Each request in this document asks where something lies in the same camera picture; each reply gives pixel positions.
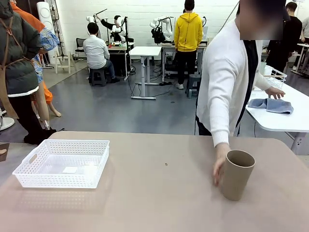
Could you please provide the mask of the person's right hand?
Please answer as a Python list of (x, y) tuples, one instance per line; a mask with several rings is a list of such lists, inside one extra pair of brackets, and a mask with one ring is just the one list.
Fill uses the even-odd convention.
[(215, 147), (215, 153), (216, 153), (216, 161), (213, 165), (213, 183), (215, 186), (219, 185), (220, 180), (220, 170), (223, 167), (226, 159), (226, 155), (230, 151), (229, 144), (226, 143), (220, 143)]

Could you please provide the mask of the person's left hand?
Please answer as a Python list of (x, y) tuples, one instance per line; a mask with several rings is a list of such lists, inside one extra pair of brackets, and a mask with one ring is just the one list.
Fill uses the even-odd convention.
[(281, 99), (285, 95), (285, 92), (275, 87), (269, 87), (265, 90), (265, 93), (268, 95), (269, 98), (273, 97), (276, 100)]

